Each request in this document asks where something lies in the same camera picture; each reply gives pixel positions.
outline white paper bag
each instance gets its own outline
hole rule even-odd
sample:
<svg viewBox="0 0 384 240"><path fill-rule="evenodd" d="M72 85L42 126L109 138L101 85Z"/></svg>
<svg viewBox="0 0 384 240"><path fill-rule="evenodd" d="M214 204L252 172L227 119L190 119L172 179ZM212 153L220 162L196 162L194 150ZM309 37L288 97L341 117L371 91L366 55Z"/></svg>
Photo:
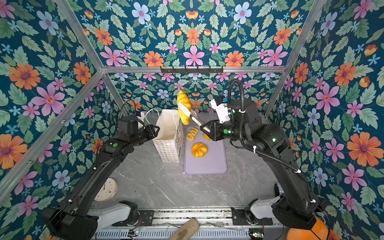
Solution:
<svg viewBox="0 0 384 240"><path fill-rule="evenodd" d="M177 110L164 109L156 126L160 131L153 143L163 162L180 162L183 144L183 124Z"/></svg>

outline aluminum frame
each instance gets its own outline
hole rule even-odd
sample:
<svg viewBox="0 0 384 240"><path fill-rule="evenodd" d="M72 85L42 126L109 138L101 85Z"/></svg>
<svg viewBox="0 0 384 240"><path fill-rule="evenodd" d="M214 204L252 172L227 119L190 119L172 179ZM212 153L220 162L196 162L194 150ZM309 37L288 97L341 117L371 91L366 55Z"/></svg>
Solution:
<svg viewBox="0 0 384 240"><path fill-rule="evenodd" d="M289 74L292 71L293 65L295 64L297 58L299 57L301 49L304 47L304 44L310 32L312 31L313 26L317 20L317 17L321 13L321 10L323 9L323 6L326 1L327 0L315 0L315 2L313 3L312 8L308 13L308 16L304 22L301 33L296 41L296 44L293 47L293 50L287 60L287 65L286 65L287 69L283 73L283 75L280 77L279 82L277 83L275 90L273 91L272 96L269 99L268 107L264 112L265 117L267 118L269 117L269 114L271 113L273 106L277 102L280 92L283 90L284 83L288 79Z"/></svg>

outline croissant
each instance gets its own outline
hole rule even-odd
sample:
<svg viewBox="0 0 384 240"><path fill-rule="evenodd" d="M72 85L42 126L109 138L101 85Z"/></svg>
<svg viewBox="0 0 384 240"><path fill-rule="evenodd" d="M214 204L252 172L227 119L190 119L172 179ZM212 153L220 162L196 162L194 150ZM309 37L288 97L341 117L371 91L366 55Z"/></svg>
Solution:
<svg viewBox="0 0 384 240"><path fill-rule="evenodd" d="M205 138L205 139L207 139L208 141L210 141L211 139L208 137L208 135L207 134L203 134L203 137Z"/></svg>
<svg viewBox="0 0 384 240"><path fill-rule="evenodd" d="M192 155L194 157L203 157L205 154L207 154L208 148L206 145L202 144L201 142L195 143L192 146Z"/></svg>
<svg viewBox="0 0 384 240"><path fill-rule="evenodd" d="M195 137L197 136L197 133L199 132L199 129L193 127L189 133L187 134L187 140L190 141L190 142L193 142L193 140L195 140Z"/></svg>
<svg viewBox="0 0 384 240"><path fill-rule="evenodd" d="M192 110L191 100L187 97L187 94L183 90L180 90L179 93L177 94L177 103L182 103L184 106L188 108L189 111ZM184 125L189 124L189 117L187 117L180 109L179 109L179 116Z"/></svg>

